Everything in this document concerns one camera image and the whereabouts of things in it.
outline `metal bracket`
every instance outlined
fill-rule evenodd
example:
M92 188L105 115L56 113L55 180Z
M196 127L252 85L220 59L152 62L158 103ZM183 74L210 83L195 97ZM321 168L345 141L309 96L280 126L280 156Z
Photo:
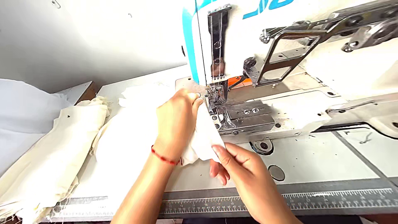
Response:
M367 41L361 44L359 42L355 43L354 39L350 41L351 45L348 43L348 46L360 48L373 46L389 40L397 36L394 34L398 29L396 18L394 18L397 14L398 2L396 0L378 0L336 11L332 13L332 17L329 19L313 23L302 22L289 27L266 29L263 34L264 36L260 37L261 41L266 41L268 38L273 38L274 40L261 71L249 72L248 76L251 78L254 87L280 83L318 44L325 42L331 36L337 34L355 33L357 30L361 31L361 28L372 26L371 24L378 23L378 26L374 25L373 27L375 30L371 34L373 38L367 38ZM294 54L294 52L299 51L298 48L274 54L274 50L281 39L299 39L305 46L308 45L305 49L306 52L298 55ZM266 72L282 68L286 68L287 70L279 78L267 79L264 77Z

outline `white fabric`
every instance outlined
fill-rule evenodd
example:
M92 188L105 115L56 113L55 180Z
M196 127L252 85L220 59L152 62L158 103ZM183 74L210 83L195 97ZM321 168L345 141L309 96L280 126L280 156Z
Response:
M22 81L0 79L0 176L53 127L70 103Z
M125 155L125 151L133 149L133 156L139 158L136 163L143 166L158 135L156 108L169 100L174 93L173 88L160 83L126 88L122 93L125 98L120 98L119 104L127 110L104 125L93 142L97 161L109 162L110 158L119 158L120 155ZM198 158L219 161L211 146L224 146L224 142L207 112L205 103L199 107L196 126L181 157L182 165L194 163Z
M0 218L14 213L34 223L77 183L91 144L105 121L100 98L62 109L52 130L0 178Z

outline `industrial sewing machine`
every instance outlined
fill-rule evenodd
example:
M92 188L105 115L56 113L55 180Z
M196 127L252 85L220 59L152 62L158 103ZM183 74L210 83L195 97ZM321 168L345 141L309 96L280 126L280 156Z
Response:
M397 0L190 0L183 33L193 80L176 85L203 93L225 141L266 155L360 122L398 138Z

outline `red bracelet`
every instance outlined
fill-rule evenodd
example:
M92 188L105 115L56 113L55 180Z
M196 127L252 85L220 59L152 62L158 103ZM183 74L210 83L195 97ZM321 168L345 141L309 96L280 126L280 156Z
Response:
M155 150L153 149L153 145L150 147L150 149L151 149L151 152L152 152L157 158L159 158L159 159L162 160L163 162L166 162L166 163L171 164L171 165L173 165L173 166L178 165L179 162L181 161L181 158L180 158L177 162L174 162L174 161L171 161L171 160L168 160L168 159L164 158L163 156L161 156L161 155L159 155L159 154L157 154L157 153L155 152Z

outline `wall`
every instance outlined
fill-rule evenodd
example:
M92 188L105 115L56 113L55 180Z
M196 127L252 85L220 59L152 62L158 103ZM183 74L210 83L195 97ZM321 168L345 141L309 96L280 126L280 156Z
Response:
M3 0L0 78L47 92L186 64L179 1Z

